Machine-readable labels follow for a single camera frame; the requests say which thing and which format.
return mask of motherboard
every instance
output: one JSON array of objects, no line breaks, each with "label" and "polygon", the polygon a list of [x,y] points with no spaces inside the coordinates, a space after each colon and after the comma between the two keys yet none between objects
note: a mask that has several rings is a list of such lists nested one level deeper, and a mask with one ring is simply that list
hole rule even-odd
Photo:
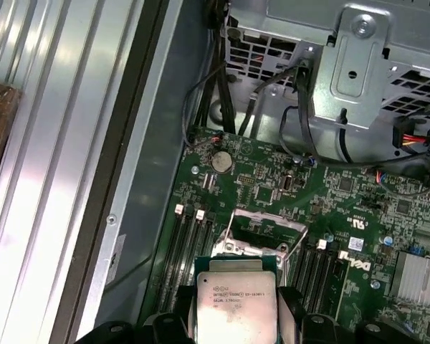
[{"label": "motherboard", "polygon": [[[405,194],[422,187],[383,182]],[[371,169],[295,163],[279,146],[199,128],[181,158],[139,323],[172,309],[178,286],[194,283],[195,257],[229,251],[276,254],[278,283],[344,328],[380,318],[430,343],[430,193],[392,196]]]}]

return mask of metal bracket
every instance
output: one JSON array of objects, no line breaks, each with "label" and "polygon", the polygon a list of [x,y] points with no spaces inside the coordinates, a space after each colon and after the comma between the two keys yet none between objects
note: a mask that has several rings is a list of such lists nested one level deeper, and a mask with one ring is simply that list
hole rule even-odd
[{"label": "metal bracket", "polygon": [[383,56],[388,28],[387,14],[344,9],[335,45],[323,48],[315,68],[317,117],[365,129],[378,117],[389,68]]}]

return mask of red wire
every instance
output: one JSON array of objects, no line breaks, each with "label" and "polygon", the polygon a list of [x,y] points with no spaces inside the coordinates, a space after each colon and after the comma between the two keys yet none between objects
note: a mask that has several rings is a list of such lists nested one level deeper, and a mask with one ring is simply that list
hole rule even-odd
[{"label": "red wire", "polygon": [[424,138],[422,136],[403,135],[403,137],[409,141],[425,142],[425,140],[426,140],[426,138]]}]

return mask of chipset heatsink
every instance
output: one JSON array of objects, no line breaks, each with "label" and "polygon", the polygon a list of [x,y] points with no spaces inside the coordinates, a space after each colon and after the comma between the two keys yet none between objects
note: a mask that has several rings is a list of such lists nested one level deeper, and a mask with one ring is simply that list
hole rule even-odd
[{"label": "chipset heatsink", "polygon": [[430,257],[400,252],[391,295],[415,305],[430,307]]}]

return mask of green circuit board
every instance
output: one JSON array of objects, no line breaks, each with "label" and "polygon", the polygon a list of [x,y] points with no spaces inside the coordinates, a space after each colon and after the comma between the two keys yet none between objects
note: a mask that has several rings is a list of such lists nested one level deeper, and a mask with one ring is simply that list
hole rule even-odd
[{"label": "green circuit board", "polygon": [[[350,258],[368,263],[369,268],[352,264],[348,269],[337,319],[343,327],[353,330],[363,319],[384,316],[428,340],[430,310],[401,305],[389,291],[398,251],[430,254],[430,195],[389,196],[372,171],[296,165],[275,145],[230,134],[215,144],[214,135],[198,129],[196,147],[183,152],[139,323],[173,307],[177,286],[193,283],[194,257],[210,255],[232,211],[245,209],[306,224],[309,239],[334,238]],[[218,151],[231,156],[226,173],[212,167]],[[285,176],[292,177],[286,189]],[[401,193],[421,188],[418,181],[398,176],[389,176],[385,184]],[[178,205],[185,209],[179,218]],[[203,221],[195,217],[198,209],[204,210]],[[236,239],[261,247],[292,246],[300,237],[293,229],[248,219],[237,221],[233,232]],[[381,243],[384,236],[393,238],[393,246]],[[291,273],[296,260],[294,254]],[[378,289],[373,280],[381,284]]]}]

